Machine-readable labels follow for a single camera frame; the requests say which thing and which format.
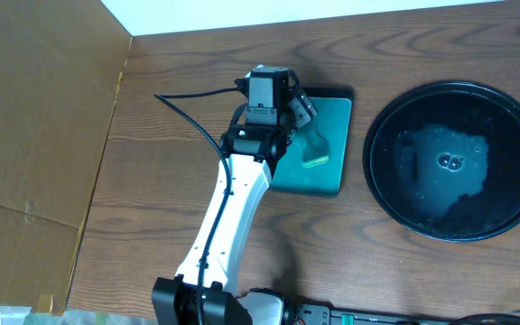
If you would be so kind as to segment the green yellow sponge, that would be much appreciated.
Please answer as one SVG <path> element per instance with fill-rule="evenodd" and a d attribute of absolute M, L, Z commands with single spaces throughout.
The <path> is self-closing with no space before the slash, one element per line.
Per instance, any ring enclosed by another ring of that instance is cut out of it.
<path fill-rule="evenodd" d="M 303 168 L 311 168 L 329 161 L 329 145 L 318 133 L 313 120 L 298 129 L 294 142 L 302 152 Z"/>

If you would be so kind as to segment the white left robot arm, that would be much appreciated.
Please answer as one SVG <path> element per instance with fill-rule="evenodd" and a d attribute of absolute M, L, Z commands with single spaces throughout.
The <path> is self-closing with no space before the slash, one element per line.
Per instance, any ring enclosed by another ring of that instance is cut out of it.
<path fill-rule="evenodd" d="M 292 324 L 295 308 L 269 290 L 237 295 L 237 276 L 256 209 L 277 163 L 300 124 L 295 108 L 307 103 L 293 70 L 258 66 L 235 81 L 247 102 L 211 145 L 218 177 L 200 231 L 172 279 L 152 290 L 161 324 Z"/>

